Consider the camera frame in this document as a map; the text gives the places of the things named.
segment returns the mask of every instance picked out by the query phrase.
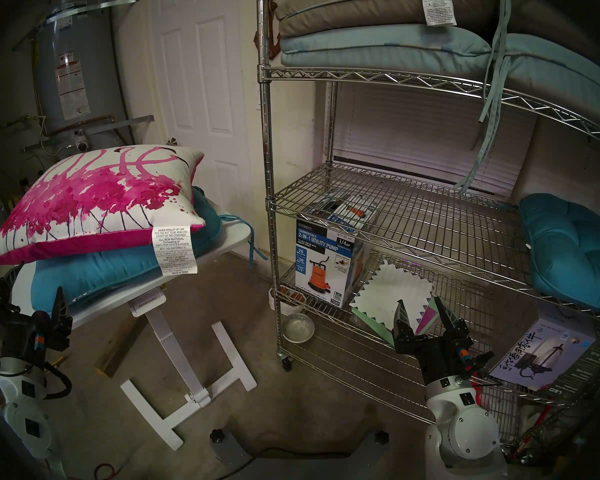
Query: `white table base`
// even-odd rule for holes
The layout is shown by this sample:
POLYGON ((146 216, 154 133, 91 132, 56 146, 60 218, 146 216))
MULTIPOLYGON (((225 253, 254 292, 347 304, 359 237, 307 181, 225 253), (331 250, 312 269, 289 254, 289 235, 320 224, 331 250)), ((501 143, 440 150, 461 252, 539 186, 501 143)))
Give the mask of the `white table base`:
POLYGON ((151 404, 149 404, 140 392, 138 392, 138 389, 136 389, 136 386, 131 380, 127 380, 120 388, 125 392, 126 396, 131 400, 144 419, 149 422, 149 425, 153 427, 171 449, 176 451, 182 446, 184 441, 173 431, 175 427, 208 405, 212 399, 218 397, 222 391, 227 389, 237 380, 242 382, 242 385, 244 385, 244 389, 247 392, 256 387, 256 381, 238 353, 238 350, 235 348, 231 338, 229 338, 222 322, 214 323, 211 328, 213 328, 215 336, 222 345, 233 368, 213 382, 209 389, 206 389, 200 383, 200 380, 191 368, 189 361, 187 361, 180 348, 180 344, 173 335, 167 321, 164 319, 161 309, 159 307, 154 308, 147 312, 146 316, 149 319, 149 323, 151 323, 151 327, 153 327, 155 336, 162 344, 164 351, 169 356, 169 359, 171 359, 171 362, 173 362, 173 365, 176 367, 178 373, 180 373, 180 376, 191 392, 184 396, 187 402, 183 406, 166 418, 160 418, 160 415, 155 412, 151 407, 151 404))

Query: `wooden board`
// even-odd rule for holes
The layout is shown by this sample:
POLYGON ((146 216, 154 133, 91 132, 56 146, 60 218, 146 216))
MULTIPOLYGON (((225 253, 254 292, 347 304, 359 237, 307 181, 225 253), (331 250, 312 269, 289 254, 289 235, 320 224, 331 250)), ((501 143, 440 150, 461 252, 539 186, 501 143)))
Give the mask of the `wooden board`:
POLYGON ((146 316, 136 318, 129 313, 125 321, 120 324, 116 334, 107 343, 100 358, 95 362, 94 366, 98 373, 110 378, 114 376, 147 323, 146 316))

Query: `product box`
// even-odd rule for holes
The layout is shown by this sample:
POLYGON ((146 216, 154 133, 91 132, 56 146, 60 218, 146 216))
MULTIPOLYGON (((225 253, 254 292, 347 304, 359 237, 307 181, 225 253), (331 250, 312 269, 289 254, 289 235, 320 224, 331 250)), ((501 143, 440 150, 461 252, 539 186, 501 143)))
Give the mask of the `product box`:
POLYGON ((490 372, 532 391, 552 389, 596 342, 594 321, 588 316, 541 300, 535 308, 536 322, 490 372))
POLYGON ((543 397, 571 401, 577 397, 580 391, 585 390, 587 385, 591 384, 592 377, 600 375, 600 320, 592 320, 592 322, 596 330, 596 340, 578 361, 551 385, 541 389, 543 397))
MULTIPOLYGON (((373 223, 377 210, 377 201, 338 191, 310 204, 304 211, 360 229, 373 223)), ((370 250, 355 234, 353 228, 338 232, 297 220, 295 286, 341 308, 352 292, 370 250)))

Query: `light blue cushion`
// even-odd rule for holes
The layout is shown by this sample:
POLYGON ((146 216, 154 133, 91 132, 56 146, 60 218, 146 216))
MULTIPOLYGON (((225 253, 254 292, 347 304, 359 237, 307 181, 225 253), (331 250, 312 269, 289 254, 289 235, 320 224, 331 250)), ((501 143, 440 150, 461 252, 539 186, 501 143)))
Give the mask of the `light blue cushion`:
MULTIPOLYGON (((193 202, 196 213, 206 221, 203 228, 191 234, 193 253, 200 256, 213 247, 222 223, 199 187, 193 187, 193 202)), ((39 260, 31 284, 31 305, 51 313, 56 290, 61 286, 71 310, 77 303, 88 302, 130 280, 159 272, 152 245, 39 260)))
POLYGON ((533 287, 600 312, 600 217, 551 194, 531 194, 519 207, 533 287))
POLYGON ((600 125, 600 67, 559 44, 507 34, 505 87, 550 101, 600 125))
POLYGON ((349 67, 482 80, 490 46, 459 27, 422 24, 348 27, 282 38, 288 67, 349 67))

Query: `metal bowl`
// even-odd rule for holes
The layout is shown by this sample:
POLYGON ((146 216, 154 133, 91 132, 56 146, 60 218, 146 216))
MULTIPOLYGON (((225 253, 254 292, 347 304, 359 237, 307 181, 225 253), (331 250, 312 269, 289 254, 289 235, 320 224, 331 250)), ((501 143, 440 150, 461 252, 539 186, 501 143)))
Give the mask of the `metal bowl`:
POLYGON ((305 343, 314 336, 314 332, 314 321, 303 313, 289 315, 282 322, 282 335, 290 343, 305 343))

